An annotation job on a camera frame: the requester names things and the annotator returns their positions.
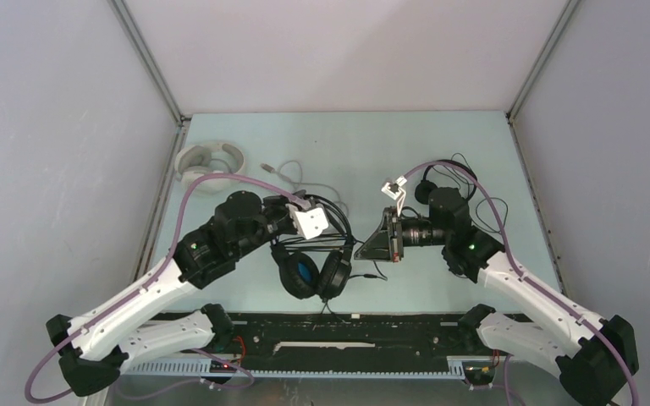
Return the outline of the small black on-ear headphones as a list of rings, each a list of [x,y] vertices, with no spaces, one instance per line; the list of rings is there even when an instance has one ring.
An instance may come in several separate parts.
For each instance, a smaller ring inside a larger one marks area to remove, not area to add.
[[[468,172],[473,178],[476,177],[476,174],[471,169],[469,162],[466,160],[465,156],[462,153],[456,152],[450,159],[443,159],[443,161],[448,162],[452,166],[460,167],[462,170]],[[421,180],[414,191],[415,199],[421,205],[427,205],[430,193],[438,188],[437,184],[428,179],[430,172],[438,173],[450,179],[454,183],[454,188],[458,191],[461,191],[462,187],[465,187],[465,200],[467,202],[470,202],[478,191],[478,188],[471,182],[471,180],[464,176],[460,171],[454,170],[450,166],[443,167],[441,165],[430,165],[424,168]],[[502,228],[499,226],[490,225],[480,215],[480,208],[485,203],[489,203],[489,201],[487,199],[482,199],[476,203],[476,220],[474,223],[478,228],[487,233],[500,235],[502,233]]]

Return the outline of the black headset with blue band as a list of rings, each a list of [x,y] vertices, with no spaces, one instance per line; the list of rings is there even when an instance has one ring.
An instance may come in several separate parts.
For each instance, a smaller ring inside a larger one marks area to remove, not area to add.
[[[270,243],[271,257],[278,266],[278,276],[286,292],[300,300],[318,297],[324,311],[344,321],[330,308],[329,301],[342,294],[349,280],[359,277],[352,273],[352,256],[360,240],[355,237],[344,210],[336,203],[320,195],[305,197],[323,208],[334,231],[311,240],[275,238]]]

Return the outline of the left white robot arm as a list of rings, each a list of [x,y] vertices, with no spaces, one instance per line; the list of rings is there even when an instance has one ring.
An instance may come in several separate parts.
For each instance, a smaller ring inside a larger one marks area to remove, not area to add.
[[[261,199],[236,191],[212,217],[174,245],[143,277],[84,315],[56,315],[47,332],[70,393],[86,397],[110,387],[136,365],[182,350],[223,352],[234,325],[220,304],[155,326],[146,322],[171,304],[234,271],[254,250],[282,234],[301,234],[311,204],[284,195]]]

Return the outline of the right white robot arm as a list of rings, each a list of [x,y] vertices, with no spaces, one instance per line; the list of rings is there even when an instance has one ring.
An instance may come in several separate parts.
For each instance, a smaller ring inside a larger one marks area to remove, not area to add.
[[[527,323],[478,304],[459,320],[458,340],[468,353],[496,349],[557,378],[580,405],[607,405],[631,384],[639,362],[633,326],[605,318],[529,272],[509,246],[475,226],[468,201],[454,188],[429,192],[426,217],[405,217],[405,190],[385,184],[395,204],[355,252],[357,260],[399,262],[406,247],[441,247],[450,272],[518,304]]]

